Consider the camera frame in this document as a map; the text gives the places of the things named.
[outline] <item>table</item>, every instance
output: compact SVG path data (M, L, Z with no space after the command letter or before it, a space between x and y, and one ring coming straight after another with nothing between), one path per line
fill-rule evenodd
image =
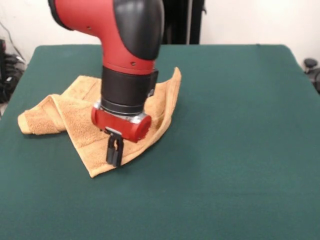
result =
M0 121L0 239L320 238L319 96L283 45L165 45L182 73L172 124L125 167L91 179L66 133L17 117L79 75L98 45L35 50Z

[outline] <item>red joint housing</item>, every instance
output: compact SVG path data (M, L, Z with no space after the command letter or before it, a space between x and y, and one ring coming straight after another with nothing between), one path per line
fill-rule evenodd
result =
M146 137L152 119L147 115L140 123L132 123L104 110L93 107L91 111L91 121L102 131L109 128L121 133L123 139L137 143Z
M125 47L117 29L113 0L55 0L59 19L65 26L98 37L103 65L116 72L149 75L155 60L134 56Z

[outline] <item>white wall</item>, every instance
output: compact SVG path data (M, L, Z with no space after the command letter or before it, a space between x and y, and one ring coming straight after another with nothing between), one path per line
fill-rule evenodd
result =
M202 44L285 44L320 61L320 0L206 0Z
M48 0L0 0L0 21L27 61L39 45L100 43L93 36L59 26L51 16ZM0 26L0 37L7 36Z
M320 0L206 0L206 8L202 44L285 44L299 63L320 61ZM0 0L0 21L27 60L39 45L100 43L58 26L48 0Z

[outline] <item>towel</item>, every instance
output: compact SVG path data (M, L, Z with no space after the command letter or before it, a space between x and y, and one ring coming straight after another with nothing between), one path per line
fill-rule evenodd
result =
M176 67L171 79L157 83L154 95L145 103L145 113L152 117L146 137L138 143L124 140L122 165L135 159L156 143L171 124L176 107L181 72ZM58 134L67 131L91 178L114 169L107 164L109 136L91 121L93 104L100 98L101 79L79 76L62 94L51 94L35 107L18 116L25 135Z

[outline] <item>cable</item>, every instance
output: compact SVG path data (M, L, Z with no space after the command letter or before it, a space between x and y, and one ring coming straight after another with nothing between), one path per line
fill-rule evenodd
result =
M9 40L14 48L14 50L19 54L19 56L25 61L24 57L22 56L21 52L16 48L15 44L14 44L14 41L12 40L12 37L11 37L11 33L10 31L8 30L8 28L6 28L6 26L0 21L0 26L7 32L8 36L9 36Z

